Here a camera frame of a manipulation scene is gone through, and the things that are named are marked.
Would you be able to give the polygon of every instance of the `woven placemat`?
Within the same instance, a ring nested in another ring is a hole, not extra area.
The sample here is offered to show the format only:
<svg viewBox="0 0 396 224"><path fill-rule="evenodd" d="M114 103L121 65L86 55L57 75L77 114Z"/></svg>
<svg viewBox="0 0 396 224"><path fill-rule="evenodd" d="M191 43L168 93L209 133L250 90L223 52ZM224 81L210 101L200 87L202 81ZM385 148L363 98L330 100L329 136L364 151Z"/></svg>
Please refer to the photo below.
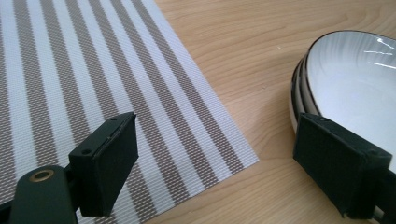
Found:
<svg viewBox="0 0 396 224"><path fill-rule="evenodd" d="M0 1L0 203L128 111L140 158L81 223L143 222L258 160L152 0Z"/></svg>

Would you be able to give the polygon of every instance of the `black plastic block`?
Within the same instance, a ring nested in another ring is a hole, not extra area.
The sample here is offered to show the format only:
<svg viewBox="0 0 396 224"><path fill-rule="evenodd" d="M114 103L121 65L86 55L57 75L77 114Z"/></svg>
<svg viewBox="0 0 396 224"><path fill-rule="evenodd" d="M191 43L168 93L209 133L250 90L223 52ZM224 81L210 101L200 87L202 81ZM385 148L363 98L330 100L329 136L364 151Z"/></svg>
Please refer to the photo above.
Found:
<svg viewBox="0 0 396 224"><path fill-rule="evenodd" d="M371 218L378 181L391 154L337 123L301 114L294 159L326 193L342 215Z"/></svg>
<svg viewBox="0 0 396 224"><path fill-rule="evenodd" d="M108 119L70 154L73 177L80 181L83 216L109 216L138 158L135 114Z"/></svg>

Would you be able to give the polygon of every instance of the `screw hole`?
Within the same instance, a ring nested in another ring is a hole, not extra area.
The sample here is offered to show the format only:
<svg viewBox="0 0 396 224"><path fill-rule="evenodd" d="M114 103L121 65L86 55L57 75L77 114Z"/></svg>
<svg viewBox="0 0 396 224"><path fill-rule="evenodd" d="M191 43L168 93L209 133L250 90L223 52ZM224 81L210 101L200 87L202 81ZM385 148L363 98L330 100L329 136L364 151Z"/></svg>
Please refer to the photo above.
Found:
<svg viewBox="0 0 396 224"><path fill-rule="evenodd" d="M53 176L53 174L54 174L53 170L42 170L31 175L29 180L31 182L41 182L46 179L49 179L50 177Z"/></svg>
<svg viewBox="0 0 396 224"><path fill-rule="evenodd" d="M91 153L91 150L90 149L84 149L84 150L81 151L81 153L82 153L82 155L87 155L87 154Z"/></svg>

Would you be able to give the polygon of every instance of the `wooden table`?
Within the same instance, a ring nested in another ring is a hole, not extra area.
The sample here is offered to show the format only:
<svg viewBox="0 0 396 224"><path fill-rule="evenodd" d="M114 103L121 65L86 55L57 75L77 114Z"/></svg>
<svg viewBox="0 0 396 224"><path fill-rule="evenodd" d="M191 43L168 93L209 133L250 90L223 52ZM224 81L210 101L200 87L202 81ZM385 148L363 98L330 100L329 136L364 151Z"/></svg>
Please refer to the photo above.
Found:
<svg viewBox="0 0 396 224"><path fill-rule="evenodd" d="M396 38L396 1L156 2L261 161L148 223L366 223L342 218L293 160L290 79L331 31Z"/></svg>

